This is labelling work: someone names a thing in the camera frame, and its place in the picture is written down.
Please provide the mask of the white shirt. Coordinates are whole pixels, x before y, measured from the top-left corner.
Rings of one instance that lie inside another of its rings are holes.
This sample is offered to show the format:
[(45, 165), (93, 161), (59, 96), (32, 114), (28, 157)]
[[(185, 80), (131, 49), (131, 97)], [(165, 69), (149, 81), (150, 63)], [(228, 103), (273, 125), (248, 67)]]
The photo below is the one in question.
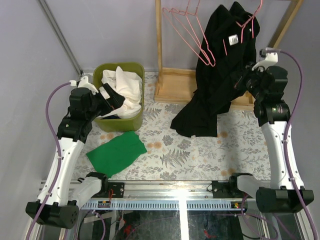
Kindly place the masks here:
[(120, 66), (116, 70), (103, 70), (101, 82), (109, 84), (125, 100), (123, 105), (112, 112), (101, 115), (98, 118), (117, 116), (120, 119), (130, 119), (135, 117), (142, 106), (142, 78), (135, 72), (123, 71)]

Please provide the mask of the pink wire hanger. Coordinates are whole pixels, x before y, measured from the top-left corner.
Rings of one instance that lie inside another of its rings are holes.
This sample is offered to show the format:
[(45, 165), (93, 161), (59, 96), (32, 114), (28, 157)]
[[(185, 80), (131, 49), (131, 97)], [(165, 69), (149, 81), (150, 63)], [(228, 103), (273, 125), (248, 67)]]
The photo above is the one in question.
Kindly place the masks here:
[(189, 0), (184, 9), (163, 7), (162, 13), (182, 42), (197, 56), (198, 60), (206, 66), (213, 67), (216, 61), (199, 18), (200, 3), (201, 1), (198, 0), (193, 6)]

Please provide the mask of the blue plaid shirt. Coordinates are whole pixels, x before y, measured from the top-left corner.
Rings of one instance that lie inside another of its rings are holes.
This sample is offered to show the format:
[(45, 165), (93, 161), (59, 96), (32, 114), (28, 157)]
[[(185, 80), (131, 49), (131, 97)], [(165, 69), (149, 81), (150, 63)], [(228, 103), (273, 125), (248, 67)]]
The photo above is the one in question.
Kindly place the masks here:
[(114, 115), (104, 116), (102, 119), (103, 120), (115, 120), (115, 119), (120, 119), (120, 117), (117, 114), (114, 114)]

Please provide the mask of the pink hanger of black shirt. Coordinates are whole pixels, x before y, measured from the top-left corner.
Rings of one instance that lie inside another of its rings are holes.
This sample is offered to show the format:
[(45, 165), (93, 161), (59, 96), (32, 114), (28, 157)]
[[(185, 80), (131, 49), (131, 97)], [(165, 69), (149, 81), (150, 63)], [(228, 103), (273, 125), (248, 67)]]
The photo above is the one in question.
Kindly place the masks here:
[(222, 43), (224, 54), (227, 56), (231, 50), (238, 47), (243, 41), (243, 25), (239, 22), (232, 23), (223, 33)]

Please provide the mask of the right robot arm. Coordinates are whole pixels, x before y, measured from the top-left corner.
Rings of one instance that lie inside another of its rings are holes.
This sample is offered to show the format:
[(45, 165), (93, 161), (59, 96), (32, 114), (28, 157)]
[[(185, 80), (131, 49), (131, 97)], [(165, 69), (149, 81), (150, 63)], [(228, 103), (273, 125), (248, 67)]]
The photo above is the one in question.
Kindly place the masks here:
[(233, 173), (228, 192), (233, 197), (247, 194), (262, 213), (297, 213), (314, 200), (300, 177), (290, 137), (289, 106), (282, 99), (288, 72), (279, 66), (247, 66), (235, 88), (246, 88), (254, 97), (254, 115), (267, 143), (270, 184), (250, 173)]

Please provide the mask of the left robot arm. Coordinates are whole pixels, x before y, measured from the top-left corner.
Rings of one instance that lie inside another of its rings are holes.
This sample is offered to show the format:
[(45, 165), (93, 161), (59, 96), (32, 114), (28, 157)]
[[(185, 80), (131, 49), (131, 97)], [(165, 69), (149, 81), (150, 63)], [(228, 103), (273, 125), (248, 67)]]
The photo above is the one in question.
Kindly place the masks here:
[(36, 201), (27, 203), (25, 212), (39, 225), (72, 229), (79, 210), (94, 195), (105, 197), (110, 190), (104, 173), (90, 172), (72, 194), (69, 187), (77, 159), (92, 130), (92, 122), (119, 109), (125, 98), (105, 83), (81, 86), (70, 92), (69, 107), (58, 130), (53, 133), (56, 151), (45, 185)]

